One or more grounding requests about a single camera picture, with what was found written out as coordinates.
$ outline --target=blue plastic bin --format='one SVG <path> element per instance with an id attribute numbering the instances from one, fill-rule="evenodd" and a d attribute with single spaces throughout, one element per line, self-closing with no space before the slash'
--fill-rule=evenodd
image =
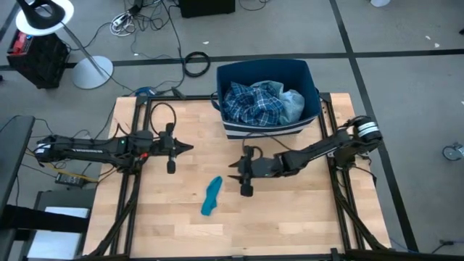
<path id="1" fill-rule="evenodd" d="M 297 123 L 275 127 L 258 127 L 226 120 L 222 104 L 227 90 L 231 87 L 231 82 L 250 86 L 263 80 L 274 80 L 283 83 L 283 91 L 293 89 L 303 95 L 304 110 Z M 321 111 L 319 91 L 314 86 L 310 69 L 305 61 L 295 59 L 262 59 L 218 67 L 217 99 L 218 103 L 212 101 L 212 105 L 220 111 L 225 133 L 229 139 L 242 139 L 253 132 L 266 133 L 270 136 L 299 133 Z"/>

